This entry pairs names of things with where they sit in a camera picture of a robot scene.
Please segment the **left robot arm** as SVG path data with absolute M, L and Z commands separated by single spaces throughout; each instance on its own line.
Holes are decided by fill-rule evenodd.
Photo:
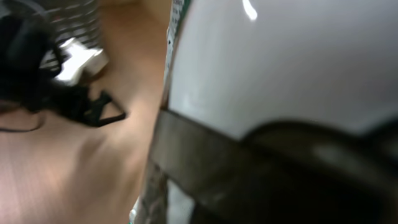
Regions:
M 1 18 L 1 100 L 31 113 L 50 110 L 94 128 L 126 118 L 124 108 L 107 92 L 91 100 L 88 85 L 59 79 L 83 70 L 81 65 L 67 68 L 66 64 L 45 27 L 13 14 Z

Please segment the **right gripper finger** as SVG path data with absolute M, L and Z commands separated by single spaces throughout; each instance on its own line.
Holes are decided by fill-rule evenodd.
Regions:
M 149 154 L 157 223 L 396 223 L 397 120 L 362 134 L 273 121 L 232 139 L 171 111 Z

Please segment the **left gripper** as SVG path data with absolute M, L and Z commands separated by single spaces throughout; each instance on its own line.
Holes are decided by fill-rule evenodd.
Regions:
M 46 108 L 66 119 L 99 128 L 126 119 L 126 110 L 106 91 L 91 100 L 88 86 L 51 84 Z

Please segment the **green 3M package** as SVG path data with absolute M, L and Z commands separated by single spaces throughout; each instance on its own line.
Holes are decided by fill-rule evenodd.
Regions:
M 236 140 L 273 121 L 362 134 L 397 120 L 397 2 L 174 1 L 155 126 L 163 110 Z M 136 223 L 157 223 L 150 149 Z

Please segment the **grey plastic shopping basket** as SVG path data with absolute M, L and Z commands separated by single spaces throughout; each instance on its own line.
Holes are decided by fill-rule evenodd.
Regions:
M 88 48 L 102 47 L 97 0 L 36 0 L 49 15 L 58 45 L 71 38 Z

